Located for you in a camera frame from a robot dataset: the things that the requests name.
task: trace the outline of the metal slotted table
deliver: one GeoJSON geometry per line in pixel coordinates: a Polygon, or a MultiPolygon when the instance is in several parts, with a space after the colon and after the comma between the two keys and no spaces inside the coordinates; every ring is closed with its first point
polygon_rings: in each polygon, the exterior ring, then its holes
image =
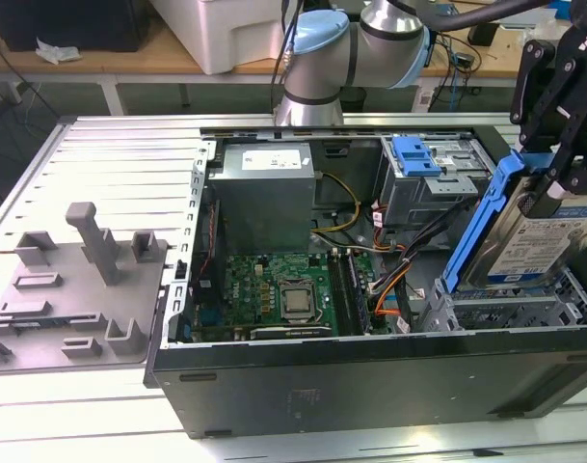
{"type": "MultiPolygon", "coordinates": [[[[201,127],[269,125],[266,116],[80,118],[58,125],[0,208],[0,288],[18,257],[21,234],[44,227],[58,241],[78,235],[58,217],[72,201],[93,201],[116,239],[154,229],[178,242],[192,146],[201,127]]],[[[358,115],[355,125],[493,125],[509,144],[506,115],[358,115]]],[[[163,283],[173,277],[175,249],[163,283]]],[[[0,376],[0,460],[473,461],[587,462],[587,390],[539,420],[477,422],[192,441],[160,390],[143,386],[144,366],[0,376]]]]}

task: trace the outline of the motherboard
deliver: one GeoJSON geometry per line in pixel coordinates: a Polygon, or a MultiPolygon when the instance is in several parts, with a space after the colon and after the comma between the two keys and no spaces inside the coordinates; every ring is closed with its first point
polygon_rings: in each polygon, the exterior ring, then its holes
{"type": "Polygon", "coordinates": [[[370,328],[364,294],[375,273],[366,253],[234,255],[226,267],[224,304],[200,307],[191,328],[201,341],[337,337],[350,324],[360,334],[370,328]],[[357,292],[345,293],[351,288],[357,292]]]}

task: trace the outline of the table surface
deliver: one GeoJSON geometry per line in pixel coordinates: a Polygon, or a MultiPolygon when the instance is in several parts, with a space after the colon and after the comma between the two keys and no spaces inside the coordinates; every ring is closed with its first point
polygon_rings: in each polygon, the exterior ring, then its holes
{"type": "MultiPolygon", "coordinates": [[[[475,5],[456,3],[460,12],[477,8],[475,5]]],[[[467,40],[468,30],[451,33],[467,40]]],[[[476,47],[482,56],[478,78],[516,78],[520,66],[520,32],[498,29],[490,47],[476,47]]],[[[11,52],[1,41],[11,64],[23,73],[146,73],[146,74],[201,74],[197,62],[190,56],[173,32],[162,22],[152,21],[148,38],[136,53],[108,51],[84,51],[83,59],[58,66],[46,63],[34,52],[11,52]]],[[[454,42],[455,51],[471,54],[466,46],[454,42]]],[[[274,60],[261,60],[236,67],[238,74],[269,74],[274,69],[274,60]]],[[[447,71],[447,55],[437,47],[431,65],[422,71],[422,77],[443,77],[447,71]]],[[[8,70],[0,57],[0,71],[8,70]]]]}
{"type": "MultiPolygon", "coordinates": [[[[353,125],[494,126],[508,143],[518,128],[506,114],[347,115],[353,125]]],[[[192,173],[183,148],[208,126],[265,126],[269,116],[79,118],[58,125],[0,211],[0,287],[28,230],[78,241],[63,220],[67,204],[94,201],[96,220],[116,239],[153,229],[175,242],[192,173]]],[[[175,254],[167,257],[174,262],[175,254]]],[[[166,269],[163,281],[173,278],[166,269]]],[[[475,463],[472,449],[504,452],[493,462],[587,462],[587,389],[538,420],[191,441],[161,390],[143,384],[143,366],[0,376],[0,461],[261,463],[355,458],[359,463],[475,463]]]]}

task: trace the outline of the cpu socket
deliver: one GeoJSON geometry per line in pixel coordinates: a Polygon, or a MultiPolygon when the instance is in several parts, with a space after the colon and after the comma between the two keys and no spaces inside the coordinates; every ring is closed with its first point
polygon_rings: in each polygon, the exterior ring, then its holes
{"type": "Polygon", "coordinates": [[[280,287],[280,316],[289,323],[307,323],[314,317],[314,283],[284,281],[280,287]]]}

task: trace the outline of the white plastic bin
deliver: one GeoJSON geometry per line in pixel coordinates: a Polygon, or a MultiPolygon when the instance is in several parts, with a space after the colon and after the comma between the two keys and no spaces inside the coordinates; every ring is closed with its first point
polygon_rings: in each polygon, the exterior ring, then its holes
{"type": "Polygon", "coordinates": [[[283,37],[279,0],[151,0],[151,3],[206,74],[278,58],[283,37]]]}

